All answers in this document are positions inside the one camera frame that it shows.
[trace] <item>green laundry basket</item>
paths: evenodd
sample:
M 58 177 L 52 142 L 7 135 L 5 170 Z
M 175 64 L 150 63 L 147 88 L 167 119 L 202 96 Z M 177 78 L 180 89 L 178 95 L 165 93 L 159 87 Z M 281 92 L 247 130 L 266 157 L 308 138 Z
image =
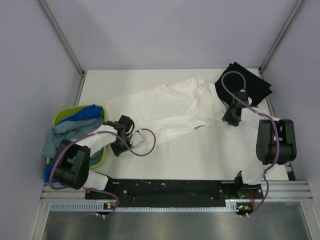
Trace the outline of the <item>green laundry basket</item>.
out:
M 60 123 L 62 120 L 70 117 L 71 115 L 77 113 L 78 111 L 80 111 L 81 109 L 85 108 L 85 107 L 88 107 L 90 105 L 81 105 L 81 106 L 73 106 L 73 107 L 69 107 L 69 108 L 65 108 L 65 109 L 62 109 L 61 111 L 59 111 L 55 116 L 54 116 L 54 119 L 53 119 L 53 123 L 52 123 L 52 127 L 54 127 L 55 125 L 57 125 L 58 123 Z M 102 107 L 102 112 L 101 112 L 101 116 L 104 118 L 104 121 L 106 122 L 107 121 L 107 114 L 106 114 L 106 111 L 105 109 Z M 95 169 L 97 167 L 99 167 L 105 160 L 105 156 L 106 156 L 106 150 L 107 150 L 107 147 L 105 146 L 103 148 L 103 153 L 102 153 L 102 156 L 101 156 L 101 160 L 100 162 L 98 162 L 96 165 L 93 165 L 90 167 L 90 169 Z M 50 158 L 47 158 L 46 159 L 46 163 L 49 164 L 51 163 L 51 159 Z

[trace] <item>gray wall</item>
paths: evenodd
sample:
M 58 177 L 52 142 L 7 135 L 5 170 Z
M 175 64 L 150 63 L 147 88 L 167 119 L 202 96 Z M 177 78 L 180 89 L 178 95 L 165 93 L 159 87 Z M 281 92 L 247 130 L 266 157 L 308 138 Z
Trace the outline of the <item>gray wall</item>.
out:
M 296 0 L 47 0 L 81 66 L 260 66 Z
M 79 77 L 35 0 L 0 1 L 0 239 L 28 239 L 54 113 Z
M 294 121 L 298 175 L 320 210 L 320 1 L 307 0 L 265 72 L 283 118 Z

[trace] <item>gray floor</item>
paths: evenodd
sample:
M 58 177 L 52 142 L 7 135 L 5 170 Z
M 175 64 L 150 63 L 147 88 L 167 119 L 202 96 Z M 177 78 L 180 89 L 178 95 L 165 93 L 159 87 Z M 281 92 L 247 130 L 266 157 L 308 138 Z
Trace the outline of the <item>gray floor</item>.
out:
M 235 213 L 117 213 L 106 220 L 51 212 L 44 240 L 310 240 L 298 203 L 265 203 L 256 215 Z

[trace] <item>white cloth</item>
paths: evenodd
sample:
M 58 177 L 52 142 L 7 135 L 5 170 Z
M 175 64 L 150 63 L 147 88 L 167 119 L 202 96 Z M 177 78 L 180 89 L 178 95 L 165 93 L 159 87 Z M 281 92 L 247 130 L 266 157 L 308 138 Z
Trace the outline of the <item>white cloth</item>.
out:
M 226 111 L 215 85 L 199 76 L 174 85 L 161 85 L 105 100 L 104 104 L 108 120 L 118 121 L 121 115 L 126 115 L 134 121 L 135 129 L 152 130 L 157 144 L 187 134 L 200 126 L 222 125 Z M 145 142 L 137 147 L 151 148 L 154 143 L 152 135 L 145 132 L 144 137 Z

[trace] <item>black folded cloth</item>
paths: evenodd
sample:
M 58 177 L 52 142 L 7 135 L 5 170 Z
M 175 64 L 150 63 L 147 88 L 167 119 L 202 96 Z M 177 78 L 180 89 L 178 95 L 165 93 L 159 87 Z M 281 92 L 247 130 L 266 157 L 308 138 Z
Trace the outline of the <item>black folded cloth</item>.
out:
M 257 106 L 264 98 L 272 93 L 272 91 L 270 90 L 271 84 L 249 72 L 237 62 L 233 64 L 230 63 L 229 67 L 223 72 L 219 80 L 215 83 L 215 90 L 218 97 L 226 104 L 230 105 L 232 103 L 233 97 L 229 93 L 227 93 L 222 86 L 221 78 L 225 73 L 230 71 L 237 71 L 243 74 L 246 82 L 245 90 L 248 94 L 248 97 L 252 99 L 252 106 Z M 223 82 L 226 88 L 232 93 L 238 92 L 244 87 L 244 81 L 242 77 L 237 73 L 230 73 L 226 75 Z

